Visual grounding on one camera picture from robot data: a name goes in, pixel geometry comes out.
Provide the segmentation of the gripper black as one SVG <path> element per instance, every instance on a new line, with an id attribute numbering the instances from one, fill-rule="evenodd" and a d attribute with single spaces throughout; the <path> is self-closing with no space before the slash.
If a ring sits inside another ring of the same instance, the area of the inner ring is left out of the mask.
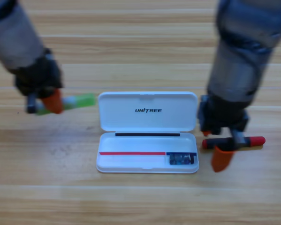
<path id="1" fill-rule="evenodd" d="M 237 106 L 238 104 L 230 104 L 209 95 L 202 95 L 197 118 L 203 135 L 219 135 L 223 128 L 228 128 L 233 144 L 245 144 L 243 132 L 249 122 L 249 116 L 245 109 Z M 216 173 L 224 171 L 229 166 L 234 153 L 234 150 L 224 150 L 215 146 L 211 159 L 213 171 Z"/>
<path id="2" fill-rule="evenodd" d="M 61 96 L 62 78 L 53 52 L 46 48 L 39 54 L 20 53 L 13 60 L 15 86 L 27 98 L 28 113 L 36 112 L 36 99 L 40 99 L 45 112 L 61 114 L 63 103 Z"/>

